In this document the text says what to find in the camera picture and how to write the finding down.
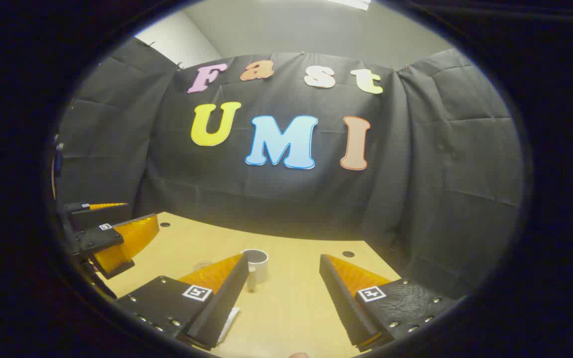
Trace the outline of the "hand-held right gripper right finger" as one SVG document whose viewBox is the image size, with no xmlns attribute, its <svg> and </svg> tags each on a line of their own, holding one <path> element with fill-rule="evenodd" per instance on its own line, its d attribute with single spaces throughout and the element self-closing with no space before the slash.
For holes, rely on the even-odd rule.
<svg viewBox="0 0 573 358">
<path fill-rule="evenodd" d="M 391 281 L 328 254 L 320 256 L 320 275 L 360 352 L 416 335 L 459 303 L 407 278 Z"/>
</svg>

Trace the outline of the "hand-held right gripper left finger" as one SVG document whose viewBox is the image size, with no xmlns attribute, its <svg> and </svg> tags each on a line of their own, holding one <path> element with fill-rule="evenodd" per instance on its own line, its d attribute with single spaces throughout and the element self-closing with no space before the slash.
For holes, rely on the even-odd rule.
<svg viewBox="0 0 573 358">
<path fill-rule="evenodd" d="M 182 278 L 158 276 L 116 303 L 162 335 L 209 351 L 217 345 L 248 274 L 248 256 L 240 253 Z"/>
</svg>

